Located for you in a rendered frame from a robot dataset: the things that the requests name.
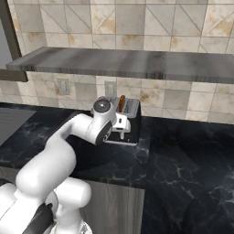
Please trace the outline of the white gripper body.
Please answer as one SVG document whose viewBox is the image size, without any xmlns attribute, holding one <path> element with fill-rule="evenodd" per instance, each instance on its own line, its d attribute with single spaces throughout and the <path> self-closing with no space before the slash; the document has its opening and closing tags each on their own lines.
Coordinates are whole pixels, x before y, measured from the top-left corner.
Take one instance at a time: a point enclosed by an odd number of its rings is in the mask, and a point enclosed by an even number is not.
<svg viewBox="0 0 234 234">
<path fill-rule="evenodd" d="M 119 119 L 116 124 L 113 125 L 112 130 L 120 134 L 120 138 L 123 140 L 124 135 L 131 131 L 131 124 L 128 119 Z"/>
</svg>

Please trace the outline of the black and silver toaster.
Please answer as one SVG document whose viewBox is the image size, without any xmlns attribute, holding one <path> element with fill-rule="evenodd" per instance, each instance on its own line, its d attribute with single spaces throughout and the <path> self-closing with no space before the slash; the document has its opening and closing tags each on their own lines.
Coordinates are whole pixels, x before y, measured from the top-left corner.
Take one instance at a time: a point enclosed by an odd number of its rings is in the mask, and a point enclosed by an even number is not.
<svg viewBox="0 0 234 234">
<path fill-rule="evenodd" d="M 119 119 L 128 119 L 131 124 L 131 131 L 124 135 L 123 140 L 120 138 L 119 133 L 111 130 L 104 138 L 104 141 L 108 144 L 137 145 L 142 127 L 141 103 L 137 99 L 125 97 L 122 112 L 119 112 L 119 100 L 120 98 L 101 96 L 93 104 L 94 113 L 98 112 L 109 116 L 115 113 L 116 118 L 112 123 L 112 127 Z"/>
</svg>

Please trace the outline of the grey wooden cupboard front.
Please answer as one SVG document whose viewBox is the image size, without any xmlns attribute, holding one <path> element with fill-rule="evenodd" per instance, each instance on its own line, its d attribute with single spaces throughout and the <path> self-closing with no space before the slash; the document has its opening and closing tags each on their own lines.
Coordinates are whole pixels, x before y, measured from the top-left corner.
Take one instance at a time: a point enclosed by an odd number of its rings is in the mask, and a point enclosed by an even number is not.
<svg viewBox="0 0 234 234">
<path fill-rule="evenodd" d="M 80 210 L 93 234 L 141 234 L 144 190 L 87 181 L 91 199 Z"/>
</svg>

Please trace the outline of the grey sink basin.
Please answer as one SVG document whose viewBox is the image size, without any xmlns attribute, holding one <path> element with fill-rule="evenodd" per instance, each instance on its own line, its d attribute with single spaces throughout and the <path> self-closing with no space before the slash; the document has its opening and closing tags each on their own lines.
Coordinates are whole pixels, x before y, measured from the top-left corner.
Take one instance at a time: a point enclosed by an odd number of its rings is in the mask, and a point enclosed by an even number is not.
<svg viewBox="0 0 234 234">
<path fill-rule="evenodd" d="M 30 110 L 0 108 L 0 146 L 35 113 Z"/>
</svg>

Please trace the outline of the grey wall socket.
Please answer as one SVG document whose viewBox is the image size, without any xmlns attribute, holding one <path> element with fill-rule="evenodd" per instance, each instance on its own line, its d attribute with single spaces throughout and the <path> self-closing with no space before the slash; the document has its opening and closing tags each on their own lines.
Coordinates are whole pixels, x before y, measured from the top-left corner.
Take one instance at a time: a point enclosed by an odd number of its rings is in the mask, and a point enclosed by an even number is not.
<svg viewBox="0 0 234 234">
<path fill-rule="evenodd" d="M 69 95 L 69 81 L 64 78 L 58 78 L 58 91 L 60 95 Z"/>
<path fill-rule="evenodd" d="M 105 95 L 107 97 L 116 97 L 117 96 L 117 88 L 116 83 L 114 81 L 105 81 Z"/>
</svg>

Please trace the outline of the grey wooden wall shelf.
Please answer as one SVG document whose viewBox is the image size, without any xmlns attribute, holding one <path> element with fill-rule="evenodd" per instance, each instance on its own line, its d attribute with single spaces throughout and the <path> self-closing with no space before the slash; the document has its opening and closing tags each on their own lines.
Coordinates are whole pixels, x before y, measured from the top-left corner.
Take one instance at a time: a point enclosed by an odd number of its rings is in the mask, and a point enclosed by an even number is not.
<svg viewBox="0 0 234 234">
<path fill-rule="evenodd" d="M 39 48 L 10 70 L 234 84 L 234 56 L 97 48 Z"/>
</svg>

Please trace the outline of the dark window frame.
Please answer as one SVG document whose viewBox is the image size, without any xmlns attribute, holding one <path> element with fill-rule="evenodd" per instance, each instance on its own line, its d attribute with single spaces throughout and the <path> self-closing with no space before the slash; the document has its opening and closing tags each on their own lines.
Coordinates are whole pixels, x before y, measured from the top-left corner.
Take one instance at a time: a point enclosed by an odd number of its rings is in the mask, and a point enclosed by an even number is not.
<svg viewBox="0 0 234 234">
<path fill-rule="evenodd" d="M 10 70 L 6 65 L 22 56 L 7 0 L 0 0 L 0 80 L 27 82 L 22 70 Z"/>
</svg>

